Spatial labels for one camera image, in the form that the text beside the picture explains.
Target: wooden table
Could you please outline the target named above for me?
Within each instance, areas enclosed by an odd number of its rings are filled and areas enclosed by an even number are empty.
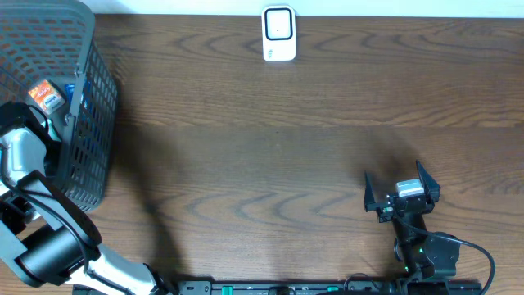
[[[292,62],[262,58],[259,17],[97,16],[121,84],[104,243],[168,273],[344,279],[403,271],[363,208],[415,178],[442,185],[427,227],[524,292],[524,21],[299,17]],[[460,278],[488,261],[461,248]],[[0,265],[1,294],[24,286]]]

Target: black cable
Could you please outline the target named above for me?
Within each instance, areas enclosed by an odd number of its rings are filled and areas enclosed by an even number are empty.
[[[115,283],[113,283],[113,282],[111,282],[111,281],[109,281],[109,280],[107,280],[107,279],[97,275],[97,273],[94,272],[93,270],[89,271],[87,273],[87,275],[89,276],[89,278],[96,280],[97,282],[99,282],[100,284],[105,285],[106,287],[113,288],[114,290],[120,291],[120,292],[122,292],[125,295],[134,295],[134,293],[129,291],[128,288],[121,287],[118,284],[115,284]]]
[[[344,290],[345,290],[345,291],[347,291],[347,288],[348,288],[348,287],[347,287],[347,284],[349,284],[350,281],[351,281],[354,277],[356,277],[356,276],[363,276],[363,277],[365,277],[365,278],[367,278],[367,279],[370,279],[369,275],[366,275],[365,273],[355,273],[355,274],[352,274],[352,275],[350,275],[350,277],[347,278],[346,281],[344,282]],[[370,282],[371,284],[373,284],[373,287],[375,287],[375,288],[377,289],[377,291],[380,291],[380,288],[375,284],[375,282],[373,282],[372,280],[369,280],[369,282]]]
[[[27,202],[32,202],[36,206],[41,207],[47,213],[49,213],[49,215],[51,215],[52,217],[58,219],[71,232],[71,234],[73,234],[73,237],[75,238],[77,244],[79,245],[80,251],[82,252],[82,256],[84,257],[84,273],[87,274],[88,273],[88,268],[89,268],[88,250],[85,247],[84,243],[82,242],[82,239],[81,239],[79,233],[76,232],[76,230],[73,228],[73,226],[69,222],[67,222],[67,220],[64,217],[60,216],[53,209],[51,209],[48,205],[40,202],[38,199],[30,196],[29,194],[32,193],[32,194],[36,194],[36,195],[39,195],[39,196],[42,196],[42,197],[49,197],[49,198],[54,198],[54,197],[48,196],[48,195],[46,195],[44,193],[37,193],[37,192],[30,192],[30,191],[24,191],[23,192],[20,189],[15,188],[11,184],[9,184],[9,181],[7,180],[7,177],[3,173],[3,158],[2,158],[3,151],[4,151],[3,146],[0,145],[0,181],[3,183],[3,185],[6,186],[6,188],[11,190],[13,193],[16,193],[16,194],[20,195]]]
[[[418,229],[418,228],[416,228],[416,227],[414,227],[412,225],[408,225],[405,221],[403,221],[402,218],[400,218],[397,215],[396,211],[394,211],[393,214],[394,214],[394,217],[403,226],[411,229],[415,233],[424,234],[424,235],[426,235],[428,237],[442,238],[442,239],[450,241],[450,242],[455,242],[455,243],[459,243],[459,244],[462,244],[462,245],[466,245],[466,246],[472,247],[473,249],[476,249],[476,250],[480,251],[482,254],[486,255],[486,257],[490,261],[490,276],[488,277],[488,280],[486,281],[486,284],[484,285],[484,288],[481,290],[479,295],[484,295],[484,294],[486,294],[486,292],[488,292],[488,289],[491,286],[491,282],[493,282],[493,278],[495,277],[495,260],[493,259],[493,257],[491,256],[491,254],[487,250],[485,250],[481,246],[478,246],[478,245],[476,245],[474,243],[471,243],[471,242],[468,242],[468,241],[464,241],[464,240],[461,240],[461,239],[458,239],[458,238],[451,238],[451,237],[448,237],[448,236],[439,235],[437,233],[428,232],[427,230],[424,230],[424,229]]]
[[[40,110],[39,108],[33,105],[27,105],[27,107],[36,110],[38,113],[40,113],[40,115],[42,115],[43,119],[46,121],[46,133],[48,134],[49,133],[49,122],[47,121],[46,114],[44,114],[42,110]]]

